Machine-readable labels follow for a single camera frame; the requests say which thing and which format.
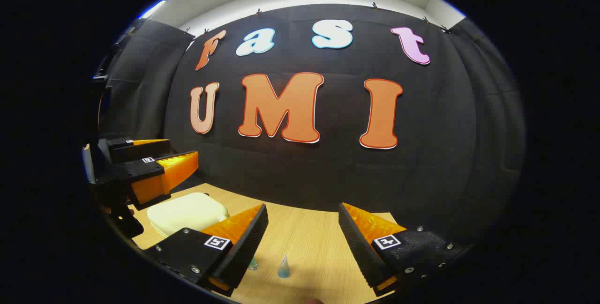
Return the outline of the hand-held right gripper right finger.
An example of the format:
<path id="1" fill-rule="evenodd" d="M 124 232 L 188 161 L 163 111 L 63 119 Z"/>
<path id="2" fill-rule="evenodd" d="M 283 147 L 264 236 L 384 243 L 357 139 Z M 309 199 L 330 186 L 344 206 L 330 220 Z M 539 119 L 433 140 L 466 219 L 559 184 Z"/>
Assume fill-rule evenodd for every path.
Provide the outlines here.
<path id="1" fill-rule="evenodd" d="M 423 226 L 407 228 L 345 202 L 338 223 L 375 295 L 405 294 L 437 279 L 469 252 L 469 245 Z"/>

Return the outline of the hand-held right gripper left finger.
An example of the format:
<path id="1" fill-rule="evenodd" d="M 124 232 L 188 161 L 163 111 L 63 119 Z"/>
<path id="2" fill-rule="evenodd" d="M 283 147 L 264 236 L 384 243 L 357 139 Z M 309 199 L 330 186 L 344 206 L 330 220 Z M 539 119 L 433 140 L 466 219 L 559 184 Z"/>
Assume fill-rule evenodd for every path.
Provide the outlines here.
<path id="1" fill-rule="evenodd" d="M 263 203 L 201 231 L 178 230 L 143 252 L 188 282 L 229 297 L 246 274 L 268 223 Z"/>

